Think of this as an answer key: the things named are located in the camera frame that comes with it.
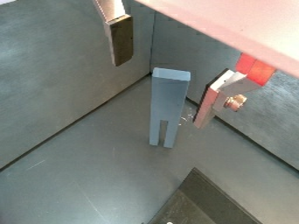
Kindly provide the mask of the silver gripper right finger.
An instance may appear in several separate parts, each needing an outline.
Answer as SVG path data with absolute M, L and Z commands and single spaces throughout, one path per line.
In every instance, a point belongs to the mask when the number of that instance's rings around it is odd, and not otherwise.
M 235 70 L 226 69 L 207 85 L 194 120 L 195 126 L 203 128 L 223 109 L 238 111 L 247 101 L 244 93 L 262 88 L 275 71 L 266 62 L 242 53 Z

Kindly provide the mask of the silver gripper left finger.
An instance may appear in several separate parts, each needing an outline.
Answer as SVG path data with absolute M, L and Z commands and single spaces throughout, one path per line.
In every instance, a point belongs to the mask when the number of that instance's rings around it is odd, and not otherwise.
M 127 14 L 122 0 L 92 1 L 103 20 L 112 63 L 119 67 L 134 56 L 134 18 Z

